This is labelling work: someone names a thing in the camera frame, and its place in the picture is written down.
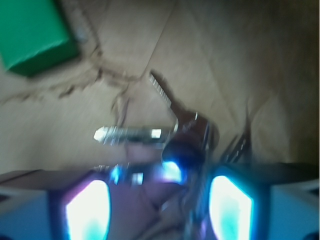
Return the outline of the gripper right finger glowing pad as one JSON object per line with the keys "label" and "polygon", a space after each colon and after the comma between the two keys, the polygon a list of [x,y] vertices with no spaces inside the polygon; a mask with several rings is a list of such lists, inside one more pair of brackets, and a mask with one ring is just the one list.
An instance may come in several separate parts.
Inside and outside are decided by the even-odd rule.
{"label": "gripper right finger glowing pad", "polygon": [[266,240],[270,190],[254,164],[219,164],[205,178],[206,240]]}

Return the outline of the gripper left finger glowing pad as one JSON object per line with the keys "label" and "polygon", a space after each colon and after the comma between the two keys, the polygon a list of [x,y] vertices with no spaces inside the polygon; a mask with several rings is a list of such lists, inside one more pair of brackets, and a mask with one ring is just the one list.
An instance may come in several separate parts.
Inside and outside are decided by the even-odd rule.
{"label": "gripper left finger glowing pad", "polygon": [[97,172],[71,172],[51,190],[49,212],[53,240],[106,240],[111,193]]}

